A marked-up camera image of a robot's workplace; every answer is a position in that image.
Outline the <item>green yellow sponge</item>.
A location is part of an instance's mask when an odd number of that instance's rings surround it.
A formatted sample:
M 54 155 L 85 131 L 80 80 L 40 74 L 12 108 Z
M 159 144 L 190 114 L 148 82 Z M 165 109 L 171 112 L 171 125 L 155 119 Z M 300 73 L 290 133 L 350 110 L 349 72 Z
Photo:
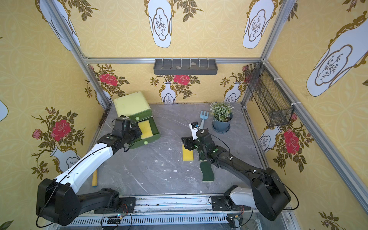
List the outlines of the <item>green yellow sponge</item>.
M 202 181 L 203 182 L 212 182 L 215 180 L 214 172 L 209 162 L 207 161 L 201 162 L 200 169 L 202 171 Z

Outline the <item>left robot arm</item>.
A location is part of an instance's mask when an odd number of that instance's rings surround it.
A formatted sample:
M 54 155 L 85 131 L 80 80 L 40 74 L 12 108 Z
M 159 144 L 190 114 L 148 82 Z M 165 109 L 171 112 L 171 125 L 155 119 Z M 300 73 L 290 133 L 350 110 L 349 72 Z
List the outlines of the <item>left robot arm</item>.
M 127 152 L 141 135 L 142 131 L 134 120 L 118 117 L 112 132 L 103 135 L 84 157 L 55 179 L 44 179 L 39 184 L 37 217 L 67 226 L 80 214 L 91 210 L 120 210 L 119 192 L 111 188 L 84 195 L 77 193 L 99 166 L 120 149 Z

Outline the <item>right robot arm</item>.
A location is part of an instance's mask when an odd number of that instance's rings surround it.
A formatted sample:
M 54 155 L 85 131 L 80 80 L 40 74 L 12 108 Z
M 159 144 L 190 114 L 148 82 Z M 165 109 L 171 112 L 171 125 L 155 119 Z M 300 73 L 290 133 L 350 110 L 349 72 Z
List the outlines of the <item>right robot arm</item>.
M 264 170 L 236 158 L 215 144 L 208 129 L 197 131 L 196 139 L 182 137 L 182 143 L 185 149 L 197 150 L 210 164 L 248 184 L 249 189 L 236 186 L 224 194 L 233 204 L 256 208 L 265 218 L 274 221 L 291 201 L 287 186 L 273 169 Z

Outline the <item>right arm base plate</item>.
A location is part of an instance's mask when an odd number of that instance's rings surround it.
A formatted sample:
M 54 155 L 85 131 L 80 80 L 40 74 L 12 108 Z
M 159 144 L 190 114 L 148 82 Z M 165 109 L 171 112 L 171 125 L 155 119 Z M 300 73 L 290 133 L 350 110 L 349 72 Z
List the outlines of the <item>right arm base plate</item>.
M 223 195 L 211 195 L 208 202 L 212 205 L 213 211 L 249 211 L 248 206 L 238 206 L 229 197 Z

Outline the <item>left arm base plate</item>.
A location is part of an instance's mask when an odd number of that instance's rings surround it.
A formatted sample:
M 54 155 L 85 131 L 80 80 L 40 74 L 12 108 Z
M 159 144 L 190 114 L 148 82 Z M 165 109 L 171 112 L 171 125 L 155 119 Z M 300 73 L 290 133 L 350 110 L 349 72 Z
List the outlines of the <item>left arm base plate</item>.
M 135 205 L 136 205 L 135 197 L 114 198 L 111 204 L 109 204 L 105 208 L 95 210 L 94 214 L 133 213 Z

